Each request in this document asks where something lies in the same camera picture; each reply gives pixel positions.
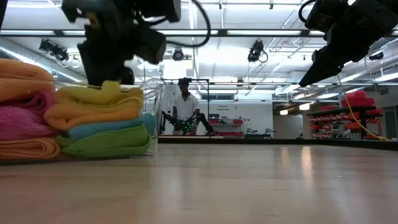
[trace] white shirt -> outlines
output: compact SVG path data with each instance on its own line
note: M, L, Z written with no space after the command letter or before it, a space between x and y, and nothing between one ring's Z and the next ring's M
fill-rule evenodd
M187 97L186 101L184 101L182 95L178 95L174 97L173 106L177 108L177 118L186 119L192 117L193 112L199 109L199 101L192 94Z

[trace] yellow cable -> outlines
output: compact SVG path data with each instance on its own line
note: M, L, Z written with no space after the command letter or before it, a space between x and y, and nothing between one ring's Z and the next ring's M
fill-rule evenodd
M341 80L340 80L339 75L337 75L337 78L338 78L338 81L340 82L340 87L341 87L341 89L342 89L343 92L344 92L344 98L345 98L345 100L347 101L347 105L348 105L349 112L351 112L351 115L352 115L352 117L354 118L354 120L360 125L361 128L363 128L363 129L364 129L368 134L370 134L371 136L373 136L373 137L375 137L375 138L378 138L379 140L382 140L382 141L388 141L388 140L389 140L388 138L381 137L381 136L377 136L377 135L371 133L369 130L367 130L367 129L355 118L355 115L354 115L354 113L353 113L353 110L351 109L351 106L349 105L349 101L348 101L348 99L347 99L347 94L346 94L345 89L343 88L343 84L341 83Z

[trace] ceiling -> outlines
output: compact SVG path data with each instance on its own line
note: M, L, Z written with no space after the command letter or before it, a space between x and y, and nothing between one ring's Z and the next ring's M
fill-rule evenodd
M165 22L155 29L206 29L203 16L195 7L191 7L188 0L182 0L182 16L178 23ZM212 29L306 29L298 18L297 6L301 0L273 0L275 6L270 10L270 1L266 0L222 0L222 9L219 0L200 0L205 8ZM9 0L9 7L2 25L2 29L65 29L83 30L86 20L79 20L70 24L59 7L60 0ZM306 7L304 16L311 9ZM39 45L40 37L6 37L8 40L23 46L30 51L41 54ZM77 43L84 38L78 37L49 37L54 43L68 49L71 55L77 55ZM170 37L170 40L192 43L191 37ZM263 64L248 63L249 49L255 40L261 39L269 47L269 61ZM196 37L195 42L201 42L202 37ZM273 37L212 37L203 47L197 49L195 63L185 62L187 76L194 78L209 78L216 82L236 82L237 78L245 78L245 82L298 82L312 64L311 55L316 49L322 48L326 42L322 38L273 38ZM172 52L175 46L167 46ZM184 54L193 55L193 49L183 48ZM384 63L395 58L396 43L385 49L384 61L351 63L345 68L342 77L355 74L359 71ZM44 55L55 62L54 58ZM160 64L163 67L170 60ZM193 65L197 65L198 73L195 74ZM163 68L135 59L126 63L134 70L139 80L145 76L159 78ZM84 68L78 60L67 67L71 72L85 75ZM336 78L324 82L336 82Z

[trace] wooden floor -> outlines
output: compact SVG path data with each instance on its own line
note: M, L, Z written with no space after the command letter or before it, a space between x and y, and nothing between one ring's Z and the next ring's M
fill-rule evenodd
M0 223L388 224L398 154L160 145L156 157L0 167Z

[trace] orange towel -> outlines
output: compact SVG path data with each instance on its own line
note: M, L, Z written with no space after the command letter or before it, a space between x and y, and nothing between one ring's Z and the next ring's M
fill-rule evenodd
M79 124L138 118L144 93L140 89L123 92L119 83L105 81L100 90L68 86L55 94L44 119L53 128L68 130Z
M0 102L24 98L39 90L55 91L54 78L36 65L0 59Z
M0 141L2 159L51 159L61 153L54 138Z

